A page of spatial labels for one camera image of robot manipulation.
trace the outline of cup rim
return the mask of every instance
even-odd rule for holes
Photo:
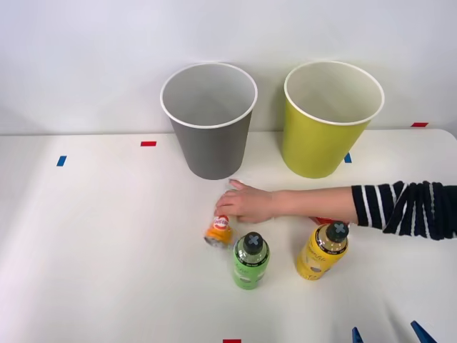
[[[190,68],[194,68],[196,66],[205,66],[205,65],[217,65],[217,66],[227,66],[227,67],[230,67],[230,68],[233,68],[237,71],[240,71],[242,74],[244,74],[250,81],[251,83],[253,84],[254,86],[254,99],[252,101],[252,104],[250,105],[250,107],[248,108],[248,110],[246,112],[244,112],[241,116],[238,116],[236,117],[235,119],[231,120],[231,121],[227,121],[225,123],[222,123],[222,124],[217,124],[217,125],[195,125],[195,124],[190,124],[190,123],[186,123],[185,121],[182,121],[180,119],[177,119],[176,117],[174,117],[165,107],[165,104],[164,104],[164,91],[165,91],[165,88],[167,86],[167,84],[178,74],[180,74],[181,72],[187,70],[187,69],[190,69]],[[243,69],[241,68],[238,68],[237,66],[233,66],[231,64],[227,64],[227,63],[222,63],[222,62],[201,62],[201,63],[196,63],[196,64],[191,64],[190,66],[185,66],[184,68],[181,68],[179,69],[178,71],[174,72],[164,83],[164,85],[162,86],[161,90],[160,90],[160,105],[162,106],[162,109],[165,111],[166,115],[174,120],[175,122],[177,123],[180,123],[181,125],[184,125],[184,126],[187,126],[187,127],[192,127],[194,129],[219,129],[221,127],[225,127],[225,126],[229,126],[229,125],[232,125],[232,124],[235,124],[236,122],[242,120],[245,116],[247,116],[248,114],[250,114],[252,112],[252,109],[254,108],[256,102],[257,102],[257,96],[258,96],[258,90],[257,90],[257,84],[256,82],[254,81],[254,79],[252,78],[251,75],[249,75],[246,71],[244,71]]]
[[[291,78],[291,76],[293,75],[293,73],[295,73],[296,71],[298,71],[299,69],[301,68],[304,68],[306,66],[309,66],[311,64],[327,64],[327,63],[335,63],[335,64],[343,64],[344,66],[349,66],[350,68],[352,69],[355,69],[357,71],[360,71],[361,73],[365,74],[366,76],[369,77],[369,79],[371,79],[371,81],[374,82],[374,84],[378,87],[380,93],[381,93],[381,103],[379,104],[379,108],[376,110],[376,112],[370,116],[368,116],[367,118],[365,119],[362,119],[362,120],[358,120],[358,121],[350,121],[348,123],[341,123],[341,122],[337,122],[337,121],[329,121],[329,120],[325,120],[325,119],[321,119],[321,118],[318,118],[317,116],[312,116],[310,115],[309,113],[306,113],[303,109],[301,109],[300,107],[298,107],[295,102],[292,101],[291,97],[289,96],[288,94],[288,90],[287,90],[287,83],[288,83],[288,80]],[[319,121],[321,123],[324,123],[324,124],[330,124],[330,125],[337,125],[337,126],[353,126],[353,125],[359,125],[359,124],[363,124],[363,123],[366,123],[367,121],[370,121],[372,120],[372,118],[374,118],[375,116],[378,115],[378,113],[382,110],[383,106],[384,106],[384,90],[383,90],[383,87],[381,86],[381,84],[379,84],[378,80],[376,80],[373,75],[371,75],[370,73],[368,73],[367,71],[363,70],[362,68],[359,68],[357,66],[354,66],[352,64],[349,64],[349,63],[346,63],[346,62],[341,62],[341,61],[311,61],[311,62],[306,62],[306,63],[303,63],[303,64],[300,64],[299,66],[297,66],[296,68],[292,69],[292,71],[290,73],[288,73],[287,77],[286,77],[286,80],[284,82],[284,93],[286,94],[286,98],[287,100],[291,103],[291,105],[294,107],[294,109],[296,109],[297,111],[299,111],[300,113],[302,113],[303,115],[307,116],[308,118],[311,118],[313,120],[316,120],[316,121]]]

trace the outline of striped sleeve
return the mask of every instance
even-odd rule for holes
[[[440,183],[352,186],[358,224],[386,234],[457,237],[457,186]]]

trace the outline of green bottle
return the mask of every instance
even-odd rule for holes
[[[233,280],[242,289],[254,289],[265,274],[270,260],[270,249],[262,236],[249,232],[233,247]]]

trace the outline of yellow bottle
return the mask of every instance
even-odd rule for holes
[[[343,222],[319,226],[298,256],[298,273],[307,280],[320,279],[347,252],[348,233]]]

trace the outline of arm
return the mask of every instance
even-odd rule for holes
[[[266,192],[236,180],[230,182],[237,190],[227,191],[219,199],[215,215],[238,216],[241,222],[251,223],[281,216],[325,217],[358,222],[350,187]]]
[[[216,215],[262,222],[284,215],[325,217],[432,239],[457,237],[457,187],[439,183],[382,184],[308,191],[265,192],[231,181]]]
[[[323,217],[358,223],[350,187],[273,192],[275,217]]]

